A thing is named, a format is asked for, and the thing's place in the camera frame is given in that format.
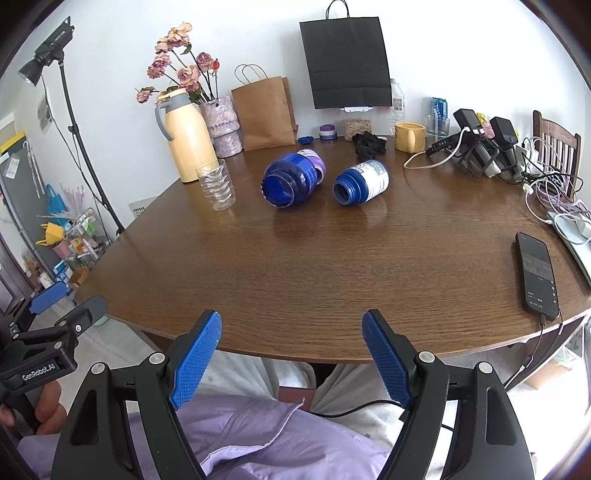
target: black wire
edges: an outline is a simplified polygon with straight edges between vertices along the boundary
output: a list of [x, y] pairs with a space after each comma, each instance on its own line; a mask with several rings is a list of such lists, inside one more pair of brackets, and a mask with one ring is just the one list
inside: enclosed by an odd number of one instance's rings
[[[74, 136], [74, 134], [72, 134], [72, 141], [74, 142], [74, 148], [76, 149], [76, 158], [78, 158], [77, 165], [80, 165], [80, 153], [78, 152], [78, 143], [76, 142], [76, 137]], [[105, 221], [103, 220], [103, 216], [100, 214], [99, 205], [96, 203], [96, 196], [94, 194], [93, 194], [93, 200], [95, 201], [96, 213], [98, 213], [100, 223], [103, 226], [103, 230], [105, 231], [107, 245], [110, 247], [111, 246], [111, 239], [109, 238], [109, 234], [107, 233], [107, 228], [105, 227]]]
[[[47, 98], [47, 86], [45, 85], [45, 79], [43, 78], [43, 75], [41, 75], [41, 81], [43, 83], [43, 92], [45, 93], [45, 98]], [[70, 144], [67, 142], [66, 137], [64, 137], [64, 134], [61, 133], [61, 129], [60, 129], [59, 125], [57, 124], [55, 117], [53, 116], [53, 112], [51, 111], [51, 108], [49, 109], [49, 114], [51, 115], [51, 120], [53, 121], [54, 125], [57, 128], [57, 132], [60, 134], [61, 139], [66, 144], [66, 147], [68, 149], [68, 152], [70, 152], [70, 156], [72, 157], [74, 164], [76, 165], [78, 170], [80, 170], [80, 174], [82, 175], [82, 179], [84, 180], [84, 183], [86, 183], [86, 185], [90, 189], [90, 193], [95, 198], [95, 200], [104, 206], [103, 201], [95, 195], [94, 191], [92, 190], [92, 187], [90, 186], [90, 183], [88, 183], [88, 180], [86, 180], [86, 176], [84, 175], [84, 171], [82, 170], [82, 167], [80, 166], [80, 158], [78, 159], [78, 161], [76, 161], [76, 157], [74, 156], [74, 153], [72, 152], [72, 149], [70, 148]]]
[[[556, 345], [556, 342], [558, 341], [558, 338], [560, 337], [560, 334], [562, 333], [562, 328], [564, 325], [564, 319], [562, 317], [562, 310], [558, 311], [558, 315], [560, 316], [560, 324], [558, 325], [558, 328], [556, 329], [556, 337], [554, 337], [554, 341], [552, 342], [552, 344], [548, 347], [548, 349], [546, 350], [546, 353], [550, 352], [554, 346]], [[534, 361], [534, 356], [535, 353], [538, 350], [538, 347], [540, 346], [540, 340], [542, 340], [542, 334], [544, 333], [544, 325], [545, 325], [545, 316], [542, 314], [542, 318], [544, 319], [544, 323], [541, 323], [541, 329], [540, 329], [540, 336], [538, 337], [538, 341], [535, 344], [535, 348], [534, 348], [534, 352], [531, 354], [530, 356], [530, 360], [527, 362], [527, 365], [524, 366], [523, 369], [519, 369], [514, 375], [511, 376], [511, 378], [509, 380], [507, 380], [504, 384], [503, 387], [506, 389], [507, 386], [513, 382], [513, 380], [515, 379], [515, 377], [517, 377], [517, 375], [519, 375], [520, 373], [524, 372], [525, 370], [527, 370], [529, 368], [529, 366], [531, 365], [531, 363]]]
[[532, 160], [530, 160], [529, 158], [527, 158], [525, 156], [525, 153], [521, 152], [521, 156], [523, 157], [524, 160], [526, 160], [527, 162], [531, 163], [535, 168], [537, 168], [537, 170], [542, 174], [542, 175], [533, 175], [531, 173], [527, 173], [527, 172], [523, 172], [522, 175], [524, 177], [524, 179], [526, 179], [527, 181], [535, 181], [535, 180], [539, 180], [539, 179], [544, 179], [547, 177], [568, 177], [569, 179], [574, 179], [574, 184], [576, 184], [577, 180], [579, 182], [581, 182], [581, 184], [579, 185], [579, 188], [577, 188], [576, 190], [574, 190], [575, 193], [578, 193], [581, 191], [581, 189], [583, 188], [583, 183], [584, 180], [579, 177], [578, 175], [575, 175], [573, 173], [563, 173], [561, 171], [555, 170], [551, 173], [545, 173], [542, 169], [539, 168], [538, 165], [536, 165]]
[[[402, 405], [394, 400], [372, 400], [370, 402], [364, 403], [363, 405], [360, 405], [359, 407], [355, 407], [352, 408], [351, 410], [347, 410], [343, 413], [337, 413], [335, 415], [328, 415], [328, 414], [324, 414], [324, 413], [315, 413], [313, 411], [309, 412], [312, 415], [316, 415], [317, 417], [322, 417], [323, 419], [338, 419], [339, 417], [344, 417], [345, 415], [350, 415], [352, 413], [355, 413], [356, 411], [361, 410], [362, 408], [366, 408], [366, 407], [370, 407], [371, 405], [378, 405], [378, 404], [389, 404], [389, 405], [396, 405], [397, 407], [402, 408]], [[441, 428], [447, 429], [450, 432], [453, 432], [453, 428], [450, 427], [449, 425], [444, 425], [441, 424]]]

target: purple fabric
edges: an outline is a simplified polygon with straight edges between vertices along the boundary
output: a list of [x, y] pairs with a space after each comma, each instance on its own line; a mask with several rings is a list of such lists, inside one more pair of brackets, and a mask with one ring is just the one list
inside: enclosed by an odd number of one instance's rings
[[[203, 471], [213, 480], [371, 479], [389, 451], [298, 404], [234, 395], [200, 395], [177, 412]], [[145, 480], [157, 480], [139, 414], [130, 414]], [[18, 451], [49, 479], [59, 435], [22, 439]]]

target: door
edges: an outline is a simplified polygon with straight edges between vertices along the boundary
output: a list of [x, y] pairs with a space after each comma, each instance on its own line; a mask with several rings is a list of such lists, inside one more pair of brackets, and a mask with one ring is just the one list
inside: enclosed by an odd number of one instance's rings
[[0, 320], [21, 299], [33, 295], [33, 285], [0, 236]]

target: finger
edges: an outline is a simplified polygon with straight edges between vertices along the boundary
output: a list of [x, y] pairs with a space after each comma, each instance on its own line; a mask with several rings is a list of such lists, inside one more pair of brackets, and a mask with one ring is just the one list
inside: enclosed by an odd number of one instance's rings
[[14, 415], [4, 405], [0, 405], [0, 423], [8, 428], [14, 427], [15, 424]]
[[66, 417], [66, 409], [63, 407], [63, 405], [58, 403], [57, 408], [51, 418], [37, 429], [37, 435], [51, 435], [53, 433], [59, 433], [66, 422]]
[[35, 416], [41, 423], [45, 423], [55, 413], [60, 404], [61, 386], [54, 380], [49, 382], [41, 390], [39, 401], [35, 407]]

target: glass cup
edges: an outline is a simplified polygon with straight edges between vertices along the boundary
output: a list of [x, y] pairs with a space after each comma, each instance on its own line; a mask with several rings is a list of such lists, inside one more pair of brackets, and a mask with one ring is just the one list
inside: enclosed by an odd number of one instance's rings
[[218, 160], [219, 167], [210, 170], [209, 168], [198, 168], [197, 176], [214, 210], [225, 210], [236, 202], [234, 185], [228, 172], [226, 161], [222, 158]]
[[426, 147], [449, 136], [449, 118], [425, 115]]

